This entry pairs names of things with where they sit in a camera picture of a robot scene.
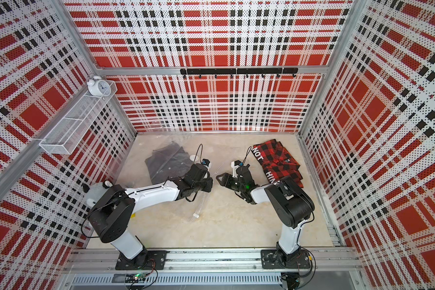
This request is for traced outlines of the red black plaid shirt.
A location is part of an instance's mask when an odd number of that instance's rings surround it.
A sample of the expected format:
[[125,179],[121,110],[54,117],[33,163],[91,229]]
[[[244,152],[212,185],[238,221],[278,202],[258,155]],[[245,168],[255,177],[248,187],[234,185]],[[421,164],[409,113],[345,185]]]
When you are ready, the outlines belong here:
[[299,187],[303,188],[303,176],[299,171],[300,164],[280,141],[272,139],[254,145],[251,152],[262,166],[263,172],[270,183],[289,176]]

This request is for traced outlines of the clear plastic vacuum bag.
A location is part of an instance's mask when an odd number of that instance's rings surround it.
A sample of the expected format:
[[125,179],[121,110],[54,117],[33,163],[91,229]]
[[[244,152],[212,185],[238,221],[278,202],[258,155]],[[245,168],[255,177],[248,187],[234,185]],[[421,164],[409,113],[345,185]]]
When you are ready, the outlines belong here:
[[193,145],[188,137],[137,137],[123,168],[132,215],[159,209],[159,216],[171,211],[197,220],[213,186],[211,162],[202,153],[203,144]]

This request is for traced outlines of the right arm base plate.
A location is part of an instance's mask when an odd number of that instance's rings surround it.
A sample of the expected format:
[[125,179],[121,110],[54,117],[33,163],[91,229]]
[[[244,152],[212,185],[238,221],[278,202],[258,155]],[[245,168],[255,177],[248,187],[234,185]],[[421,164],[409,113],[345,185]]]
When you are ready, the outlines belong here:
[[309,270],[311,268],[310,255],[306,250],[297,250],[286,254],[282,250],[269,249],[261,251],[263,269],[294,269]]

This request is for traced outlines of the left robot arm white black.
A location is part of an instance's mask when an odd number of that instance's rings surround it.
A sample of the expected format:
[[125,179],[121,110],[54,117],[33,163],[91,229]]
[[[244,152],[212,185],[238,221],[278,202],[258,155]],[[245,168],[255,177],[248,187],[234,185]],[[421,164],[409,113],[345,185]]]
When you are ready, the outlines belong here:
[[209,174],[210,161],[193,163],[184,176],[147,187],[123,188],[113,185],[91,206],[87,220],[104,244],[113,245],[129,262],[143,263],[147,250],[128,230],[131,216],[153,205],[190,201],[199,191],[211,192],[213,179]]

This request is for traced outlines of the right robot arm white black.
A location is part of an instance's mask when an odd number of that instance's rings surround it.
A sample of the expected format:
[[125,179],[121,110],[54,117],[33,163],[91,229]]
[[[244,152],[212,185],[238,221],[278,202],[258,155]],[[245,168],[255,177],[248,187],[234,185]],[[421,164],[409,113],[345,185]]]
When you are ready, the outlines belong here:
[[302,227],[314,220],[315,205],[292,177],[286,176],[274,183],[258,185],[253,180],[249,166],[239,164],[233,167],[232,174],[223,173],[216,179],[222,187],[232,190],[249,204],[271,203],[283,224],[277,242],[277,254],[281,261],[288,263],[301,254],[299,240]]

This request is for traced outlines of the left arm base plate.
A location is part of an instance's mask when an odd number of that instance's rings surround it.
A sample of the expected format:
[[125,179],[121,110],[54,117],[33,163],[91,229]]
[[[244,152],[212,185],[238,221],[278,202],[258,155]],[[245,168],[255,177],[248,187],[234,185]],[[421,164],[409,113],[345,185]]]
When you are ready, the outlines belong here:
[[156,270],[164,269],[166,263],[167,251],[148,251],[143,249],[137,256],[128,259],[123,253],[120,253],[116,270],[137,270],[153,267]]

